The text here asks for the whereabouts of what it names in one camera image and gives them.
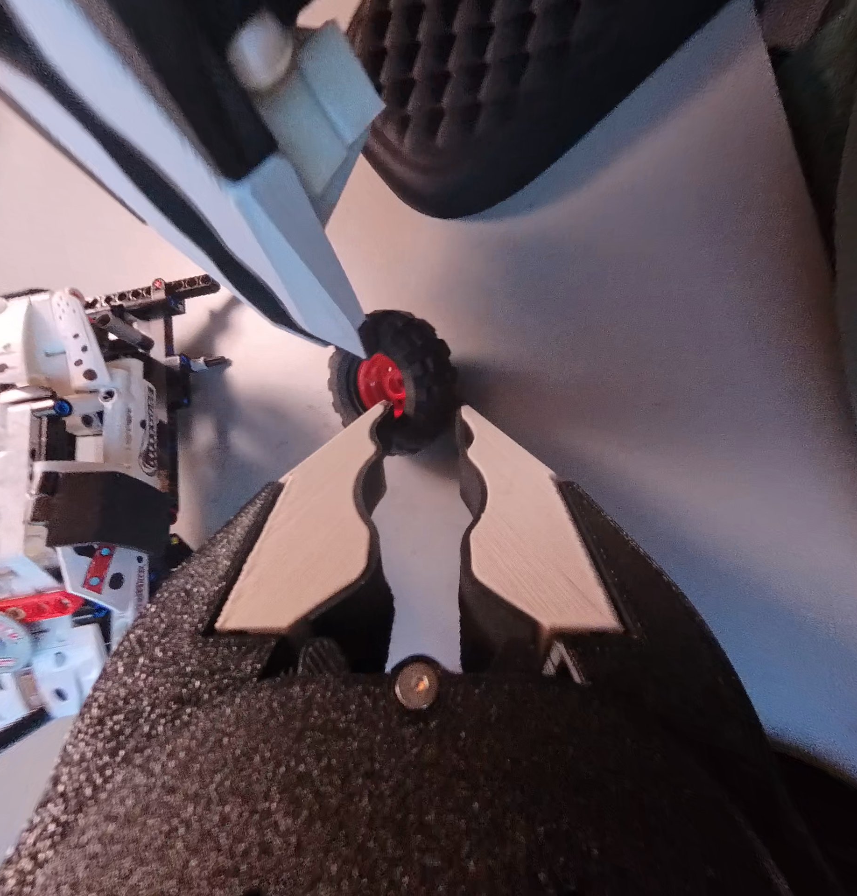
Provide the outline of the white lego truck model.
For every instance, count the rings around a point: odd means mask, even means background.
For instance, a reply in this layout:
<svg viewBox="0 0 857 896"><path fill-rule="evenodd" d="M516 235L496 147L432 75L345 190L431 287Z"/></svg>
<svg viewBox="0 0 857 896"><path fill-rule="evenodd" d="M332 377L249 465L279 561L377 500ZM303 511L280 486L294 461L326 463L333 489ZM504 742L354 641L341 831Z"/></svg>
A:
<svg viewBox="0 0 857 896"><path fill-rule="evenodd" d="M0 751L82 707L190 547L177 414L190 378L174 318L206 274L86 297L0 295Z"/></svg>

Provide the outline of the black lego wheel red hub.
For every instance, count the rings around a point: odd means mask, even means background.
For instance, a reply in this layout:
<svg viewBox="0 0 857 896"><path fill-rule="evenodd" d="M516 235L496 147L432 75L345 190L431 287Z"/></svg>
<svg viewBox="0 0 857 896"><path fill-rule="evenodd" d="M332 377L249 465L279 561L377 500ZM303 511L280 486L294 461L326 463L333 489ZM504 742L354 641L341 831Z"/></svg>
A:
<svg viewBox="0 0 857 896"><path fill-rule="evenodd" d="M401 310L368 313L359 337L365 357L337 349L329 358L335 414L348 427L386 402L380 437L387 453L418 454L453 425L459 404L447 343L429 322Z"/></svg>

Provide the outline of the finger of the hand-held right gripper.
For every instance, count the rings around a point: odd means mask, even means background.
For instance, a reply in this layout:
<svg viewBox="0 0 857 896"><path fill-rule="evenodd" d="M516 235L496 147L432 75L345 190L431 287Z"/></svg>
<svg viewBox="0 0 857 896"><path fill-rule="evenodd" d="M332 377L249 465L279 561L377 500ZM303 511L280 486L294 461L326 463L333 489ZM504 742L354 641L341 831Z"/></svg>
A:
<svg viewBox="0 0 857 896"><path fill-rule="evenodd" d="M365 314L293 172L244 172L226 47L311 2L0 2L0 98L136 218L283 330L363 354Z"/></svg>
<svg viewBox="0 0 857 896"><path fill-rule="evenodd" d="M283 24L254 12L226 47L232 128L244 172L278 155L321 226L331 216L382 100L338 23Z"/></svg>

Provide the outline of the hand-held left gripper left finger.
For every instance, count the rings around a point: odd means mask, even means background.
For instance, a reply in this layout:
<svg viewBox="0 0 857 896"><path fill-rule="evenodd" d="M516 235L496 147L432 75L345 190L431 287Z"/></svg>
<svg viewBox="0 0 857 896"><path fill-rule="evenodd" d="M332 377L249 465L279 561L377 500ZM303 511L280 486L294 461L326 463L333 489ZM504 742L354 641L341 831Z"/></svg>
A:
<svg viewBox="0 0 857 896"><path fill-rule="evenodd" d="M278 482L213 632L332 639L346 658L388 658L393 597L372 515L386 492L377 404Z"/></svg>

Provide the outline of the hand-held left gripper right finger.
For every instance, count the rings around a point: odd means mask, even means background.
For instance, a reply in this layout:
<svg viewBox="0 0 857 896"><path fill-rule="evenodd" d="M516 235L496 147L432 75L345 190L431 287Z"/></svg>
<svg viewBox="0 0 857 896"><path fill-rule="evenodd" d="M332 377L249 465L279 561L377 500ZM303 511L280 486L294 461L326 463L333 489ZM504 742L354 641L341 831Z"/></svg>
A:
<svg viewBox="0 0 857 896"><path fill-rule="evenodd" d="M457 412L461 657L513 644L538 658L562 636L622 634L557 474L476 409Z"/></svg>

